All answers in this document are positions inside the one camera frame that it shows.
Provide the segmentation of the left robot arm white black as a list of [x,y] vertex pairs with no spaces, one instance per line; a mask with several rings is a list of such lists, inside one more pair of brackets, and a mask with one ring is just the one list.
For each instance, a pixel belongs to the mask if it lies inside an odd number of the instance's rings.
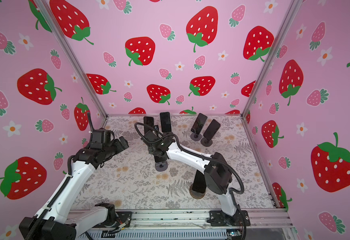
[[26,240],[75,240],[98,224],[113,226],[118,217],[113,204],[97,204],[79,219],[67,222],[71,207],[88,178],[113,156],[129,147],[124,137],[112,131],[92,130],[90,142],[68,158],[68,173],[46,204],[31,218],[25,217],[19,230]]

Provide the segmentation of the black smartphone front stand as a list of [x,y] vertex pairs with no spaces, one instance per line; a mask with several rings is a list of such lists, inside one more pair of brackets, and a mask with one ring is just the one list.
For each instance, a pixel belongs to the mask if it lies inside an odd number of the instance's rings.
[[191,193],[196,195],[204,195],[206,193],[206,180],[202,172],[196,171],[194,182],[191,186]]

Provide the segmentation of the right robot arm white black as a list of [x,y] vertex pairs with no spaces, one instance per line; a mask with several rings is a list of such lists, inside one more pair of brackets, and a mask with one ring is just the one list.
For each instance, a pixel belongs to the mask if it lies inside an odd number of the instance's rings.
[[186,148],[175,134],[159,137],[150,131],[141,135],[141,140],[148,146],[149,154],[182,162],[201,172],[207,188],[218,195],[226,224],[245,226],[246,216],[234,196],[245,192],[244,183],[222,154],[209,155]]

